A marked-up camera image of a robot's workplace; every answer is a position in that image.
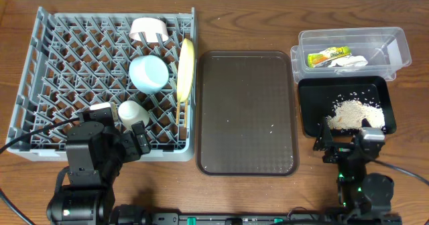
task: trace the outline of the wooden table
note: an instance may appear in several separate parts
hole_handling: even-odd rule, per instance
[[[8,0],[0,27],[0,124],[5,142],[37,8],[50,13],[188,13],[196,8],[199,55],[209,50],[280,50],[286,54],[308,29],[398,26],[413,63],[389,82],[397,131],[387,137],[380,160],[429,178],[429,0]],[[298,115],[298,126],[301,117]],[[128,163],[115,182],[116,204],[182,212],[286,213],[295,206],[336,206],[336,166],[323,164],[313,139],[298,129],[300,167],[291,177],[209,177],[195,160]],[[46,206],[57,173],[66,163],[30,162],[8,152],[0,159],[0,185],[37,224],[47,224]],[[429,187],[376,164],[369,172],[395,181],[393,212],[404,224],[428,219]],[[0,203],[0,224],[23,224]]]

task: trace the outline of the black tray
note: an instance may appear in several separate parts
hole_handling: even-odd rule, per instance
[[[350,96],[349,94],[353,92],[356,92],[357,95]],[[332,111],[333,102],[352,100],[353,98],[358,98],[363,104],[371,106],[379,104],[385,120],[383,132],[393,134],[396,131],[389,91],[386,81],[382,77],[307,78],[298,83],[298,93],[304,132],[311,137],[317,137],[323,117],[335,116],[335,112]],[[342,132],[337,130],[331,132],[334,136],[342,136],[355,135],[359,131],[349,129]]]
[[[198,63],[196,163],[207,175],[291,175],[294,80],[282,52],[207,52]]]

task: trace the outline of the white cup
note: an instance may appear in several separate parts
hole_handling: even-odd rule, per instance
[[[137,18],[131,24],[129,37],[141,41],[139,33],[142,33],[147,42],[158,42],[157,33],[161,35],[162,41],[168,40],[168,32],[166,24],[156,18],[141,17]]]
[[[132,125],[139,121],[143,121],[145,126],[149,123],[149,113],[139,104],[132,100],[128,100],[119,105],[119,118],[121,118],[123,126],[132,131]]]
[[[129,65],[129,77],[140,92],[155,94],[167,84],[168,69],[157,56],[138,57]]]

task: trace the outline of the food package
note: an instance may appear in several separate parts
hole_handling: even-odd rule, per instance
[[[331,47],[326,50],[319,52],[318,54],[309,54],[308,55],[308,66],[310,68],[321,67],[325,63],[340,58],[343,56],[351,55],[350,48],[345,47]]]
[[[368,61],[364,56],[344,56],[333,60],[328,68],[340,66],[340,67],[363,67],[368,64]]]

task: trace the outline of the dish rack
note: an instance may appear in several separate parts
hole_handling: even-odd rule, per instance
[[[135,41],[128,34],[134,19],[153,17],[167,25],[169,39]],[[194,155],[195,82],[176,125],[176,79],[180,47],[188,38],[197,47],[195,10],[189,14],[57,13],[39,7],[25,59],[7,140],[77,117],[92,104],[134,100],[150,115],[146,127],[151,153],[140,161],[188,161]],[[128,76],[132,59],[155,55],[168,67],[168,84],[157,94],[136,89]],[[74,123],[34,135],[8,151],[32,161],[66,161],[66,132]],[[121,123],[115,124],[125,131]]]

